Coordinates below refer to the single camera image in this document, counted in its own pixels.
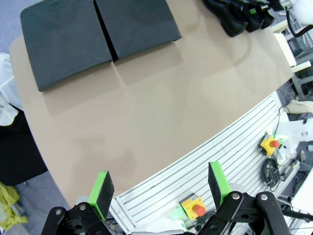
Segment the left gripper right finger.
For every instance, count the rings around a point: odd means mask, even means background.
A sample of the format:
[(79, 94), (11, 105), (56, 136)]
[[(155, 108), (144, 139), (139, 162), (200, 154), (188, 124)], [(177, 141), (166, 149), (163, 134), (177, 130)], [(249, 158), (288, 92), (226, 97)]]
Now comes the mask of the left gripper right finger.
[(290, 234), (272, 192), (263, 191), (252, 197), (232, 190), (219, 162), (208, 163), (208, 184), (216, 212), (198, 234), (229, 235), (237, 223), (247, 224), (256, 235)]

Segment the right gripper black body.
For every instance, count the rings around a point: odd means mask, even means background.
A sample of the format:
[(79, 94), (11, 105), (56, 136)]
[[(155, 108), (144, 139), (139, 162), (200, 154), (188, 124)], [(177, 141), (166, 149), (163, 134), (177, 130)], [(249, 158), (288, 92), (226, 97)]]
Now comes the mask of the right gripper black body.
[(285, 10), (285, 7), (283, 6), (283, 1), (282, 0), (268, 0), (268, 6), (273, 11)]

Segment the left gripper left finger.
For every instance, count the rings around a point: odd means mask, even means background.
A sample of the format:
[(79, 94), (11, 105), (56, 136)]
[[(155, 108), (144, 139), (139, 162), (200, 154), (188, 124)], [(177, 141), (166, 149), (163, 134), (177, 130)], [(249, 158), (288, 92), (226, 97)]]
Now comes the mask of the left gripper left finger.
[(104, 224), (106, 221), (114, 186), (108, 171), (102, 171), (86, 202), (75, 205), (70, 210), (53, 207), (45, 221), (43, 235), (110, 235)]

